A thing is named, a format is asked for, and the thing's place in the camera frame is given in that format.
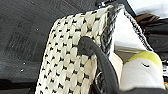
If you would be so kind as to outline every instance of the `black and white woven pattern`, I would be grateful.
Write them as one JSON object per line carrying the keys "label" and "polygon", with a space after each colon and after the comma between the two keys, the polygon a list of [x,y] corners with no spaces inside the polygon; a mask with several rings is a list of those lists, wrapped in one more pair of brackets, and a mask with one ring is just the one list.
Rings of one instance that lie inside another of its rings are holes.
{"label": "black and white woven pattern", "polygon": [[78,41],[82,36],[89,36],[102,46],[100,38],[112,7],[71,15],[54,23],[35,94],[88,94],[97,70],[97,58],[78,55]]}

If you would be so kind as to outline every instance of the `gray surface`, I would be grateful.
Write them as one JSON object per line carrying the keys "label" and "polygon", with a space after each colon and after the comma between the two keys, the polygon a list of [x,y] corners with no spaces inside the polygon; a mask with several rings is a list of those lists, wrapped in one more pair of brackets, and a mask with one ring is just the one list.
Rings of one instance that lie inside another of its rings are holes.
{"label": "gray surface", "polygon": [[1,0],[0,79],[37,81],[54,21],[96,9],[96,0]]}

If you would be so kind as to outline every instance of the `yellow object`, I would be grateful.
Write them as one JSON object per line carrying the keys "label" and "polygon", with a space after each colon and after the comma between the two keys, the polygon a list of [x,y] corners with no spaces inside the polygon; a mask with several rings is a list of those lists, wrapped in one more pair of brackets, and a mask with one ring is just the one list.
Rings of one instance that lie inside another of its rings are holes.
{"label": "yellow object", "polygon": [[152,51],[144,51],[144,52],[137,53],[133,57],[131,57],[128,60],[128,62],[133,61],[133,60],[135,60],[137,58],[149,59],[152,62],[154,62],[161,69],[161,71],[163,71],[162,61],[161,61],[160,57],[154,52],[152,52]]}

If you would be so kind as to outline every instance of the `white object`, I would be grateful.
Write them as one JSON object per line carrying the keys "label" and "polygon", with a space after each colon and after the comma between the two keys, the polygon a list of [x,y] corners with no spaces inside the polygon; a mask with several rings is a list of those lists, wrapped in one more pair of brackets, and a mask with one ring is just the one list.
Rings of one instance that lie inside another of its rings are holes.
{"label": "white object", "polygon": [[136,15],[153,14],[168,18],[168,0],[127,0]]}

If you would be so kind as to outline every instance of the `woven basket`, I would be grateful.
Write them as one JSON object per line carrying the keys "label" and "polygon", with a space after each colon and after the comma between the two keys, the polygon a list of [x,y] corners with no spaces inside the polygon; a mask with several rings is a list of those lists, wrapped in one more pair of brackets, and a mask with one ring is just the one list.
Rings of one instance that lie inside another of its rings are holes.
{"label": "woven basket", "polygon": [[[88,36],[109,56],[120,9],[124,7],[110,5],[56,20],[49,34],[35,94],[88,94],[99,66],[95,55],[78,54],[78,41],[82,36]],[[139,28],[134,27],[146,45]]]}

